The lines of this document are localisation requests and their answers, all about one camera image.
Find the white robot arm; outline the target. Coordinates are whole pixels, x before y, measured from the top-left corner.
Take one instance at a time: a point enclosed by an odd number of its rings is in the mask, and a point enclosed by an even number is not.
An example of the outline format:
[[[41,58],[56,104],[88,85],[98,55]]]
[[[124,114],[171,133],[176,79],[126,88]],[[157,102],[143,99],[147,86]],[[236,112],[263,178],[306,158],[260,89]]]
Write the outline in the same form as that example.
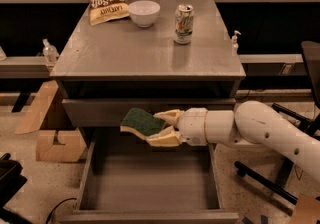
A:
[[[247,101],[234,111],[191,108],[154,116],[167,124],[160,133],[147,138],[154,147],[176,147],[182,143],[190,146],[222,143],[229,147],[264,145],[320,181],[320,141],[300,131],[264,103]]]

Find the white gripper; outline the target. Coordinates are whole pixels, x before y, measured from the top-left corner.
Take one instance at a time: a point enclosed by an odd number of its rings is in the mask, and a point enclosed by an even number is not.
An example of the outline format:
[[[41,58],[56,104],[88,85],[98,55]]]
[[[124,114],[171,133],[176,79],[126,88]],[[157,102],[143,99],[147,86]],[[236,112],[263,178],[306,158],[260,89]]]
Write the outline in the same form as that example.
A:
[[[191,108],[183,112],[179,109],[158,112],[155,118],[165,121],[169,127],[160,133],[147,137],[147,142],[153,147],[177,147],[182,140],[190,146],[205,146],[205,120],[208,110],[205,108]]]

